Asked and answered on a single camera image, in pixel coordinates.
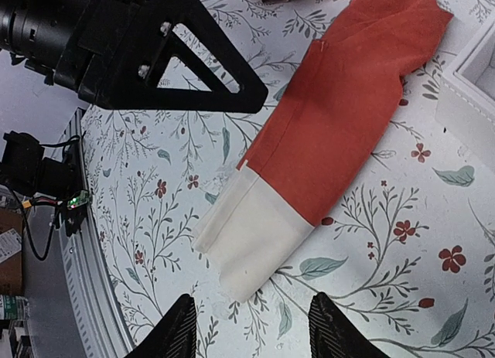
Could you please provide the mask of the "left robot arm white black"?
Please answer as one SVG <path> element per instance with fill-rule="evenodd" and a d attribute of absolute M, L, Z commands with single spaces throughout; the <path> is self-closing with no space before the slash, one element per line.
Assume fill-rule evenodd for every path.
<path fill-rule="evenodd" d="M 1 47 L 107 110 L 254 114 L 268 95 L 200 0 L 1 0 Z"/>

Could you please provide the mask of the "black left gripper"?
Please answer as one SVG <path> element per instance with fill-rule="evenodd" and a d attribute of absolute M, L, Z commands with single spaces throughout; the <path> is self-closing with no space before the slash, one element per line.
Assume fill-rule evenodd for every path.
<path fill-rule="evenodd" d="M 74 0 L 82 5 L 53 81 L 111 110 L 257 113 L 268 89 L 200 0 Z M 237 82 L 231 92 L 173 32 L 185 26 Z M 206 90 L 160 88 L 176 57 Z"/>

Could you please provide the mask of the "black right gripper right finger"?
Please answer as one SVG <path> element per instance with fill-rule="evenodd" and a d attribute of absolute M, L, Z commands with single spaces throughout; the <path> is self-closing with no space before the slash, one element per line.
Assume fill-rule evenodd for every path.
<path fill-rule="evenodd" d="M 387 357 L 359 332 L 324 292 L 312 297 L 308 319 L 312 358 Z"/>

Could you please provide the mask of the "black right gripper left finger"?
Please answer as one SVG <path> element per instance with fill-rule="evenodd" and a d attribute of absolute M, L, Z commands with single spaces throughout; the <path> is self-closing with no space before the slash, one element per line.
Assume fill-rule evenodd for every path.
<path fill-rule="evenodd" d="M 195 301 L 191 295 L 182 294 L 125 358 L 194 358 L 196 344 Z"/>

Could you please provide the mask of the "red and white underwear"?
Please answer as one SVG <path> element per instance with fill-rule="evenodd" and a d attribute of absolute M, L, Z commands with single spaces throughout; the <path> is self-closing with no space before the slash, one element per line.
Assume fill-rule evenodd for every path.
<path fill-rule="evenodd" d="M 233 300 L 248 300 L 345 193 L 398 108 L 402 79 L 431 59 L 451 18 L 436 0 L 352 0 L 311 42 L 193 230 Z"/>

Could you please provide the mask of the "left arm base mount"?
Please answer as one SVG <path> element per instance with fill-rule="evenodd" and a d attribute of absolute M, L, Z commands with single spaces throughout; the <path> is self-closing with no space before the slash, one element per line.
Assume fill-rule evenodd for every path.
<path fill-rule="evenodd" d="M 3 135 L 1 184 L 13 195 L 26 228 L 27 239 L 38 261 L 47 259 L 54 230 L 63 228 L 68 237 L 80 232 L 89 217 L 91 193 L 84 186 L 83 137 L 73 135 L 56 144 L 43 144 L 27 133 L 10 131 Z M 45 249 L 39 253 L 32 238 L 27 210 L 49 206 L 53 222 Z"/>

